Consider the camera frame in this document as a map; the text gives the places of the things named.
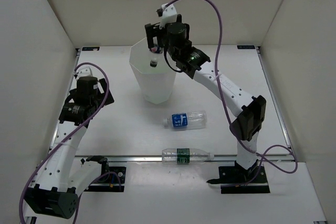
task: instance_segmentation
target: white wall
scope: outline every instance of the white wall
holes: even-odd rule
[[[295,151],[336,223],[336,0],[284,0],[261,47]]]
[[[145,37],[144,25],[159,21],[155,10],[170,0],[50,0],[76,47],[132,45]],[[224,24],[223,44],[261,42],[281,0],[213,0]],[[176,4],[191,25],[196,45],[218,42],[218,21],[200,0]]]
[[[76,51],[46,0],[0,0],[0,223],[50,144]]]

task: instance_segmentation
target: bottle cap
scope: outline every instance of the bottle cap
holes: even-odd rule
[[[167,118],[163,119],[162,124],[164,127],[168,127],[168,119]]]

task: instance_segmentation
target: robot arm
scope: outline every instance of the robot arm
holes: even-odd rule
[[[182,23],[182,16],[177,15],[173,5],[168,7],[162,5],[157,13],[159,17],[162,17],[161,22],[145,25],[148,47],[151,48],[153,38],[156,37],[158,46],[163,47],[164,52],[169,53],[182,72],[208,88],[220,99],[216,81],[219,76],[226,105],[236,117],[230,130],[244,141],[247,148],[256,151],[258,132],[265,117],[266,100],[262,96],[253,97],[222,73],[215,73],[210,58],[192,46],[189,40],[190,27]],[[256,154],[248,152],[239,143],[237,145],[236,166],[244,173],[250,174],[257,166]]]
[[[89,118],[103,101],[105,93],[98,89],[98,79],[92,76],[89,67],[76,73],[77,88],[70,90],[61,114],[54,148],[81,123]],[[104,92],[105,79],[99,80]],[[113,103],[112,94],[104,105]],[[69,177],[78,145],[89,124],[79,129],[41,167],[35,180],[27,189],[25,200],[37,214],[69,219],[74,214],[82,192],[100,175],[109,171],[108,160],[102,156],[86,159],[81,169]]]

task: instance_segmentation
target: bottle with green label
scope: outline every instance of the bottle with green label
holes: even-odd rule
[[[163,125],[175,130],[195,130],[206,126],[204,110],[173,114],[163,120]]]
[[[168,148],[162,151],[162,162],[164,164],[199,164],[214,159],[213,153],[208,153],[194,148]]]

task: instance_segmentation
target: green bottle label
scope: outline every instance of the green bottle label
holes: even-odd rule
[[[189,148],[177,149],[177,163],[189,164],[190,162],[190,150]]]

